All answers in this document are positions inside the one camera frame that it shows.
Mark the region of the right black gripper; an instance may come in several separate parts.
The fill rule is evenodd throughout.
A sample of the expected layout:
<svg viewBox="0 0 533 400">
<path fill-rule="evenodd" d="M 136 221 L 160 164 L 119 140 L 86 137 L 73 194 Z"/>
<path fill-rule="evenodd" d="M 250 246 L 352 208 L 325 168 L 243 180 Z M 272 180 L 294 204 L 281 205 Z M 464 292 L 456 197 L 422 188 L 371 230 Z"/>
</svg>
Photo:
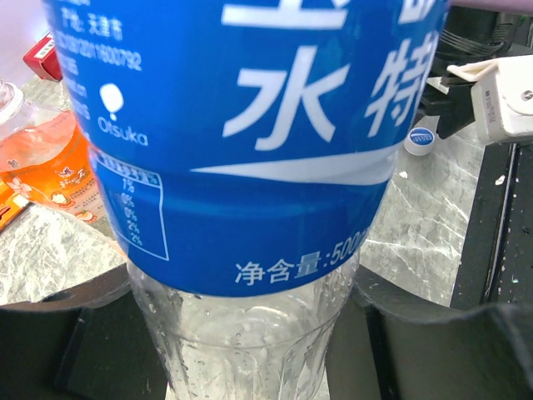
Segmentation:
<svg viewBox="0 0 533 400">
<path fill-rule="evenodd" d="M 532 17 L 509 12 L 451 7 L 441 33 L 416 123 L 437 117 L 434 133 L 447 139 L 475 121 L 471 89 L 484 66 L 460 77 L 449 66 L 492 62 L 532 54 Z M 437 83 L 451 83 L 438 88 Z"/>
</svg>

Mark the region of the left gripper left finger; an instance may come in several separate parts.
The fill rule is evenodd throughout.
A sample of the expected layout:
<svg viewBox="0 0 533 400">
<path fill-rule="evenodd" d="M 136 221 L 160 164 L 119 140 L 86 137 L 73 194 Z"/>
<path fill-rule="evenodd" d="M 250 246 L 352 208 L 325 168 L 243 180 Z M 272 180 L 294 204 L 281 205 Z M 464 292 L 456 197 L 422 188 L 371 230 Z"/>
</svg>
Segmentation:
<svg viewBox="0 0 533 400">
<path fill-rule="evenodd" d="M 3 399 L 163 399 L 166 392 L 124 266 L 1 308 Z"/>
</svg>

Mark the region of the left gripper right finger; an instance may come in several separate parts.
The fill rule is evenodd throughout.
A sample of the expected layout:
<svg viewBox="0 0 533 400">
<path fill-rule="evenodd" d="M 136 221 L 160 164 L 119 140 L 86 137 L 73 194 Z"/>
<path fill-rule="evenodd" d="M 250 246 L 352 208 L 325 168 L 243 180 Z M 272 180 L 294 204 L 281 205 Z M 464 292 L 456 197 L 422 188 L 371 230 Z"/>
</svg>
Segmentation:
<svg viewBox="0 0 533 400">
<path fill-rule="evenodd" d="M 532 309 L 459 311 L 359 267 L 326 374 L 333 399 L 530 399 Z"/>
</svg>

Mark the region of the blue bottle cap front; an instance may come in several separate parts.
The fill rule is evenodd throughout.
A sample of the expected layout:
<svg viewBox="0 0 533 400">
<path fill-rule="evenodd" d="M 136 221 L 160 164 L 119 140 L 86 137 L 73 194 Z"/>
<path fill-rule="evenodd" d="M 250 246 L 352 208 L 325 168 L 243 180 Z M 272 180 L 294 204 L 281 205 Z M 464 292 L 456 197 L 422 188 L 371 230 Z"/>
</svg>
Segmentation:
<svg viewBox="0 0 533 400">
<path fill-rule="evenodd" d="M 414 127 L 408 132 L 403 144 L 409 154 L 423 157 L 431 152 L 435 141 L 435 134 L 430 129 Z"/>
</svg>

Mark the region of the blue Pocari bottle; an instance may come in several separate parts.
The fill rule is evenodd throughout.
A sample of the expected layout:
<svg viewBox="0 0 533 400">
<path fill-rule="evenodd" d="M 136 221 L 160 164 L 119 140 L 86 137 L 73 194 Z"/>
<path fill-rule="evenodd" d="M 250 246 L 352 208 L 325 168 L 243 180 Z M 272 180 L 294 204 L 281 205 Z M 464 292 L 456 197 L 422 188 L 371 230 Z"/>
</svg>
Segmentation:
<svg viewBox="0 0 533 400">
<path fill-rule="evenodd" d="M 179 399 L 311 399 L 446 1 L 46 1 Z"/>
</svg>

